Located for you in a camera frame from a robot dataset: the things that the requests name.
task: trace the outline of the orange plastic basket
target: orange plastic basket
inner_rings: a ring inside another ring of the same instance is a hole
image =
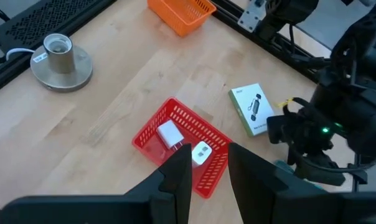
[[[148,6],[181,37],[200,27],[216,10],[208,0],[148,0]]]
[[[184,136],[183,144],[192,147],[205,141],[212,149],[206,162],[192,171],[192,188],[203,198],[215,190],[228,164],[228,144],[231,139],[202,119],[175,98],[168,99],[133,138],[133,146],[160,166],[174,151],[168,149],[157,134],[157,127],[172,120]]]

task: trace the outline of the product box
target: product box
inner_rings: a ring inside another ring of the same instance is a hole
[[[228,94],[249,136],[267,131],[267,118],[274,111],[258,83],[234,88]]]

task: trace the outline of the white charger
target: white charger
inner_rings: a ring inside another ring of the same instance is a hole
[[[160,125],[156,131],[168,149],[174,147],[177,150],[176,145],[182,145],[181,141],[184,140],[184,137],[172,120]]]
[[[212,148],[206,144],[206,142],[201,141],[198,143],[194,150],[192,151],[192,166],[198,167],[205,163],[205,161],[210,157],[212,153]]]

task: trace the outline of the wooden table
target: wooden table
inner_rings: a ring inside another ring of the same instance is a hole
[[[35,194],[123,194],[156,169],[131,140],[170,96],[268,161],[285,159],[287,145],[246,135],[227,92],[260,83],[275,104],[309,100],[315,87],[213,17],[186,38],[176,36],[144,1],[117,1],[72,39],[94,61],[85,88],[53,93],[27,70],[0,90],[0,205]],[[328,54],[303,34],[296,40]],[[334,144],[329,154],[340,166],[354,160],[343,139]],[[325,188],[351,190],[346,177],[342,187]],[[192,194],[190,222],[205,221],[242,222],[227,170],[210,199]]]

